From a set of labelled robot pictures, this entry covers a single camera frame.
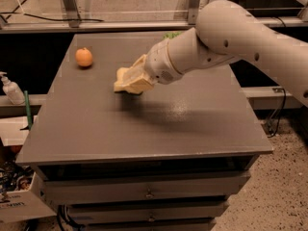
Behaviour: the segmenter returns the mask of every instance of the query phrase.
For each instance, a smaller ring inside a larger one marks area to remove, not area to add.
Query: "concrete floor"
[[[94,5],[99,3],[99,0],[93,1]],[[110,4],[112,0],[101,1],[112,6]],[[136,3],[136,1],[130,2],[132,6]],[[185,3],[186,0],[174,0],[173,8],[183,10],[181,6]],[[15,0],[0,1],[1,11],[11,10],[15,6]],[[28,0],[24,6],[26,13],[62,16],[59,0]],[[161,4],[156,3],[151,6],[156,8]],[[10,22],[29,20],[37,22],[36,19],[25,16],[12,16]],[[278,135],[269,140],[274,147],[274,153],[261,156],[257,160],[251,169],[251,179],[239,194],[230,197],[230,207],[222,217],[218,218],[214,231],[308,230],[307,146],[298,133],[292,114],[284,116]],[[0,231],[19,231],[23,230],[24,226],[25,222],[2,223]],[[38,230],[58,231],[60,228],[52,217],[40,219]]]

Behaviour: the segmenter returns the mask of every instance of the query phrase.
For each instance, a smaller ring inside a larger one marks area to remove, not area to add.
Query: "desk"
[[[75,35],[17,158],[45,181],[49,201],[97,230],[210,230],[256,158],[272,152],[228,65],[142,95],[113,92],[117,69],[163,35]],[[94,58],[87,69],[74,60],[82,47]]]

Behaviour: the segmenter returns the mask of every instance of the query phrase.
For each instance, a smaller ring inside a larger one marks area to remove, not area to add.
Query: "green object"
[[[26,101],[26,112],[27,112],[28,128],[29,128],[29,130],[31,130],[31,127],[32,127],[32,116],[31,116],[31,108],[30,108],[28,91],[25,90],[24,94],[25,94],[25,101]]]
[[[164,39],[173,39],[177,36],[179,36],[180,34],[182,34],[182,32],[170,32],[170,33],[166,33],[164,35]]]

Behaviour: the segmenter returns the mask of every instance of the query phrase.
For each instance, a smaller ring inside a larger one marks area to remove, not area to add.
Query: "spray bottle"
[[[4,76],[6,72],[0,72],[1,81],[3,83],[3,92],[8,96],[13,104],[23,104],[25,96],[17,83],[12,82],[8,77]]]

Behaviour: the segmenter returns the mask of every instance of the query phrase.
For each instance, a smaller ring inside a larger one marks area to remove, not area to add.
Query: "plastic bottle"
[[[25,96],[17,83],[10,81],[8,77],[4,76],[6,72],[0,72],[1,81],[3,83],[3,92],[8,96],[13,104],[23,104]]]

